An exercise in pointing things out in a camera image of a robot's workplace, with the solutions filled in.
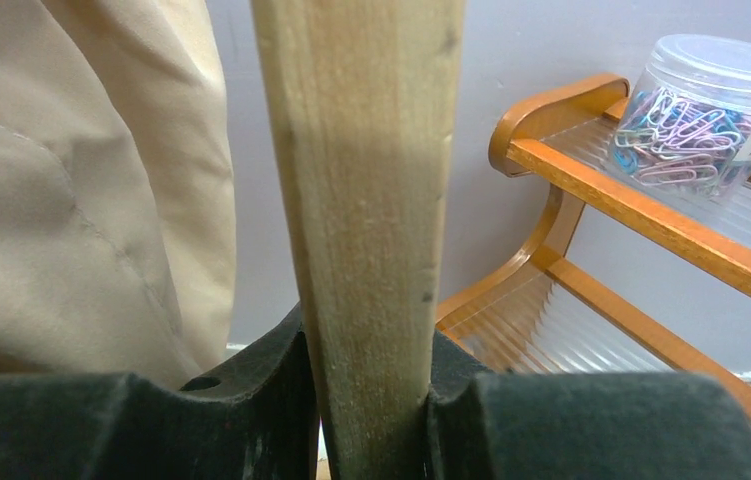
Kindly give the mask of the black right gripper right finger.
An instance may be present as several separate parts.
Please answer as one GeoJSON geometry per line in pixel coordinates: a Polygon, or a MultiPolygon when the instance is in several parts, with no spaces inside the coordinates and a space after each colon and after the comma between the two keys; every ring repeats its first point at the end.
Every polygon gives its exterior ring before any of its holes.
{"type": "Polygon", "coordinates": [[[751,421],[710,377],[496,373],[440,333],[426,436],[433,479],[751,479],[751,421]]]}

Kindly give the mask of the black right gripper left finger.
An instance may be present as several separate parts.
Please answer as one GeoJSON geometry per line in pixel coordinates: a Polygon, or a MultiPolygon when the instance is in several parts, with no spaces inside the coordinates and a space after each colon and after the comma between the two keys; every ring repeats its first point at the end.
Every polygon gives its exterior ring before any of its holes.
{"type": "Polygon", "coordinates": [[[311,479],[317,435],[299,309],[179,390],[0,374],[0,479],[311,479]]]}

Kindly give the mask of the wooden clothes rack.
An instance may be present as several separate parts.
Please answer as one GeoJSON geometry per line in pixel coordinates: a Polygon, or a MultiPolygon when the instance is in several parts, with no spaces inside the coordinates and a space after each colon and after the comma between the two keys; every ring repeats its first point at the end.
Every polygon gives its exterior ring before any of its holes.
{"type": "Polygon", "coordinates": [[[419,479],[465,5],[251,5],[335,479],[419,479]]]}

